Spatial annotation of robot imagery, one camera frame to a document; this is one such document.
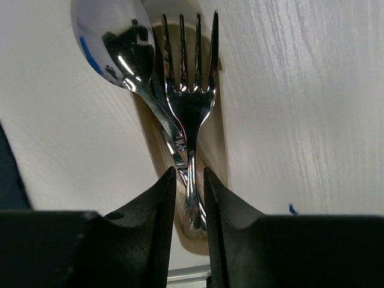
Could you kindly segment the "silver fork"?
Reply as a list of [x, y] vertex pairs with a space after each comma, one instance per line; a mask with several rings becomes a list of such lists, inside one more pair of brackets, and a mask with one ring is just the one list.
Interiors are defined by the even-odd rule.
[[196, 20], [196, 48], [194, 85], [188, 87], [188, 61], [185, 37], [184, 16], [179, 16], [181, 32], [181, 78], [179, 89], [175, 89], [172, 49], [169, 39], [167, 17], [163, 15], [163, 67], [166, 99], [171, 113], [179, 122], [187, 147], [187, 189], [184, 206], [184, 227], [187, 231], [197, 233], [202, 227], [199, 193], [196, 180], [196, 149], [199, 130], [214, 107], [217, 95], [217, 71], [219, 59], [219, 18], [214, 12], [212, 21], [210, 68], [208, 87], [202, 86], [202, 26], [201, 15]]

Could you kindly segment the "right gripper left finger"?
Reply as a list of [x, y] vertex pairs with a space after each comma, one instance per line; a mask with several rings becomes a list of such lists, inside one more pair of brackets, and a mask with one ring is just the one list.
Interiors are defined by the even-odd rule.
[[168, 168], [105, 216], [95, 211], [1, 212], [2, 287], [165, 287], [176, 197]]

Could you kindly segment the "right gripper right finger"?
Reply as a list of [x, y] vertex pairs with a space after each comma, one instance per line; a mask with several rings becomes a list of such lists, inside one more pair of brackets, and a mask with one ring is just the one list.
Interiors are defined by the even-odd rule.
[[212, 287], [383, 286], [383, 217], [266, 215], [210, 168], [204, 195]]

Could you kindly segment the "wooden handled spoon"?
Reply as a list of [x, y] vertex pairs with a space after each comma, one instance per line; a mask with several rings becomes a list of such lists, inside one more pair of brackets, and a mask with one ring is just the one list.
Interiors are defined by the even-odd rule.
[[74, 34], [90, 66], [108, 82], [142, 97], [163, 127], [166, 145], [181, 176], [187, 165], [184, 137], [166, 103], [155, 72], [155, 37], [140, 1], [73, 1]]

